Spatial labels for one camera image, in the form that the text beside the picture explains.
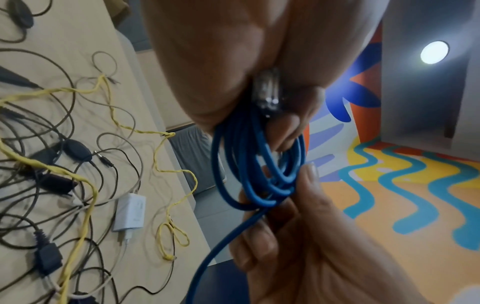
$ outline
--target colorful mural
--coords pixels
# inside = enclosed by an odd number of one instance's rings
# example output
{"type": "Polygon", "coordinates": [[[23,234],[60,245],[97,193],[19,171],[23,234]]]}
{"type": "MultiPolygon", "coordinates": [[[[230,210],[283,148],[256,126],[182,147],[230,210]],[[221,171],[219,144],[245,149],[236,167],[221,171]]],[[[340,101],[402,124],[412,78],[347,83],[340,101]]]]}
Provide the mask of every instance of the colorful mural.
{"type": "Polygon", "coordinates": [[[474,303],[465,298],[480,283],[480,163],[381,141],[381,39],[380,27],[327,89],[305,131],[307,160],[429,300],[474,303]]]}

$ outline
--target round light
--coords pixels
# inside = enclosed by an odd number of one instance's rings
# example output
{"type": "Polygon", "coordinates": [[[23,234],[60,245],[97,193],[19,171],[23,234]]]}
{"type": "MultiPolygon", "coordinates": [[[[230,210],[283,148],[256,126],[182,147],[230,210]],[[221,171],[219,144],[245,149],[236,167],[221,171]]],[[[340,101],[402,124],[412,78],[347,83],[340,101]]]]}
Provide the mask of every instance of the round light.
{"type": "Polygon", "coordinates": [[[420,58],[426,64],[432,65],[442,61],[449,53],[449,45],[443,41],[435,41],[424,47],[420,58]]]}

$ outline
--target power adapter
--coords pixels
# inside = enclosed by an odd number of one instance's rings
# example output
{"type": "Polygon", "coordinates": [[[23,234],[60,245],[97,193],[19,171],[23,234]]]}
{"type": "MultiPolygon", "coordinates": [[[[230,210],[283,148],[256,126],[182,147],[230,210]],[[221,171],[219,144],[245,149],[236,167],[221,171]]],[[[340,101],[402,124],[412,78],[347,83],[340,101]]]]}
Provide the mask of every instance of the power adapter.
{"type": "Polygon", "coordinates": [[[147,198],[129,193],[118,199],[113,231],[124,231],[125,240],[132,236],[132,229],[143,228],[147,198]]]}

